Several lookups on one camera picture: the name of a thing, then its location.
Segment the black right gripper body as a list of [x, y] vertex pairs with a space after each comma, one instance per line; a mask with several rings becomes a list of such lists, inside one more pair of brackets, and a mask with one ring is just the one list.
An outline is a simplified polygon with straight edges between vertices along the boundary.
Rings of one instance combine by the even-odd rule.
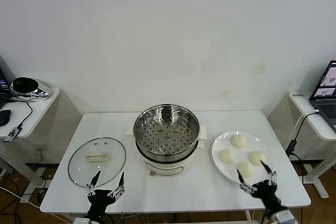
[[278, 188], [276, 183], [263, 180], [253, 184], [252, 187], [256, 188], [256, 190], [251, 195], [254, 198], [261, 199], [267, 210], [270, 210], [271, 213], [277, 213], [282, 210], [282, 205], [275, 194]]

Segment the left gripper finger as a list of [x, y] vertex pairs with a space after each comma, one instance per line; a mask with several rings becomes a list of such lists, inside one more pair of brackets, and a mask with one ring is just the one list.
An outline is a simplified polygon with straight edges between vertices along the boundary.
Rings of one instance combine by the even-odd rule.
[[91, 182], [87, 184], [87, 189], [88, 189], [88, 196], [92, 196], [95, 194], [95, 186], [98, 182], [99, 176], [100, 176], [101, 171], [98, 171], [92, 178]]
[[123, 172], [121, 174], [118, 186], [115, 189], [113, 189], [110, 193], [108, 193], [108, 197], [120, 198], [124, 192], [125, 188], [124, 188], [124, 172]]

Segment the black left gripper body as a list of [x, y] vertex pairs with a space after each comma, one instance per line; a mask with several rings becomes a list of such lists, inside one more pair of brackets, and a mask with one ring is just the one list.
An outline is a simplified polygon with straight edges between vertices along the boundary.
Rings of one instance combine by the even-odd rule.
[[111, 190], [96, 189], [88, 195], [91, 206], [88, 211], [89, 217], [101, 217], [106, 214], [106, 208], [116, 202], [115, 197], [109, 196]]

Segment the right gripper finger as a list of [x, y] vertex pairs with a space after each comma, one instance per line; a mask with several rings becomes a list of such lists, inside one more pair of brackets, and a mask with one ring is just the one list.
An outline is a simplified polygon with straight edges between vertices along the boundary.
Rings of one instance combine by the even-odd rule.
[[264, 169], [269, 175], [268, 179], [268, 185], [269, 186], [276, 186], [277, 184], [277, 173], [275, 170], [272, 170], [267, 164], [265, 164], [263, 161], [260, 161]]
[[239, 183], [240, 183], [240, 188], [242, 190], [244, 190], [245, 192], [247, 192], [248, 194], [252, 195], [254, 192], [257, 191], [257, 188], [248, 185], [247, 183], [245, 183], [240, 171], [237, 169], [237, 174], [238, 174], [238, 179], [239, 179]]

